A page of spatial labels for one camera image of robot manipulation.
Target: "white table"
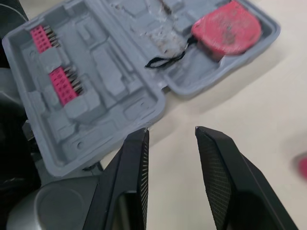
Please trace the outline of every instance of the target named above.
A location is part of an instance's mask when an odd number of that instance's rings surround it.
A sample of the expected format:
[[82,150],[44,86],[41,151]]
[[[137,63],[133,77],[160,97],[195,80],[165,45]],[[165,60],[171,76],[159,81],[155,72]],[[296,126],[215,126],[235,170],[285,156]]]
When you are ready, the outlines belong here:
[[[60,0],[20,0],[29,18]],[[231,136],[266,176],[299,229],[307,229],[307,181],[293,158],[307,152],[307,1],[252,0],[282,26],[254,62],[189,101],[168,93],[150,131],[148,230],[214,230],[195,126]]]

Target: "pink object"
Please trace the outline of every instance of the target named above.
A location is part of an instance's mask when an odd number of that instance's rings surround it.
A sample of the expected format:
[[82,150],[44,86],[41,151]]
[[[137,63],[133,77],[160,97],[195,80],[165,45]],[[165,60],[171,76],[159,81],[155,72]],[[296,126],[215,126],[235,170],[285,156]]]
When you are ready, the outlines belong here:
[[52,71],[49,74],[49,77],[62,105],[67,104],[78,96],[77,93],[73,90],[71,83],[66,77],[62,67],[58,67]]
[[31,30],[31,36],[34,40],[34,43],[36,45],[36,48],[38,52],[41,54],[47,49],[51,48],[52,45],[41,25]]
[[232,1],[199,19],[191,32],[215,59],[220,59],[252,47],[261,36],[261,25],[253,14]]
[[299,172],[302,174],[302,176],[307,179],[307,158],[303,158],[298,163],[298,169],[299,169]]

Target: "gray plastic housing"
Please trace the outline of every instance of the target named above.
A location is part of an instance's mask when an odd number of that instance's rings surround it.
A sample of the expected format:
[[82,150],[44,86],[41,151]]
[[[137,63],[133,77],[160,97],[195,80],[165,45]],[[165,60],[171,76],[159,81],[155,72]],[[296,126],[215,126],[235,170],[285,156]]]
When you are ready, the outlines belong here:
[[[259,19],[263,31],[247,52],[215,62],[191,46],[168,69],[144,68],[156,56],[180,53],[192,25],[228,2],[68,0],[8,33],[3,47],[50,174],[61,177],[88,167],[119,147],[129,133],[156,122],[165,107],[165,86],[192,97],[251,62],[278,37],[276,22],[238,0]],[[29,33],[38,25],[49,25],[61,46],[39,54]],[[58,66],[72,66],[84,88],[64,107],[48,76]]]

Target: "molded plastic tray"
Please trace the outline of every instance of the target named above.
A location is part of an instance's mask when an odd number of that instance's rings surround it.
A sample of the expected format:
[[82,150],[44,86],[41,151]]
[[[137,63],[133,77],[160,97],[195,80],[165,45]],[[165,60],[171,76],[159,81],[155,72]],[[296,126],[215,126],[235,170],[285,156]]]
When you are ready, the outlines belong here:
[[[163,87],[192,97],[251,62],[278,37],[277,23],[238,0],[257,16],[263,32],[246,53],[214,62],[191,46],[168,69],[144,68],[155,56],[181,52],[192,25],[228,2],[69,0],[8,33],[3,47],[50,174],[64,176],[88,167],[120,146],[129,133],[157,121],[165,107]],[[60,47],[40,54],[30,34],[38,25],[49,25]],[[84,88],[64,106],[48,76],[60,66],[71,66]]]

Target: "black cable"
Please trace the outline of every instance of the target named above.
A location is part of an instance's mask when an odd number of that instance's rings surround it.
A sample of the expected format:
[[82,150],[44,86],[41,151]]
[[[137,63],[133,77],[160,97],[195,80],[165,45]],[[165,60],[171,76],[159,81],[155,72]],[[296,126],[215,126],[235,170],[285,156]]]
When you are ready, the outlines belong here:
[[175,62],[181,60],[185,54],[186,54],[186,50],[188,49],[188,47],[194,43],[197,43],[197,39],[194,36],[191,36],[188,41],[187,41],[187,45],[184,48],[183,52],[177,56],[174,57],[155,57],[152,60],[150,60],[148,62],[148,64],[145,66],[145,68],[149,68],[149,69],[160,69],[160,68],[165,68],[165,67],[169,67],[171,65],[173,65]]

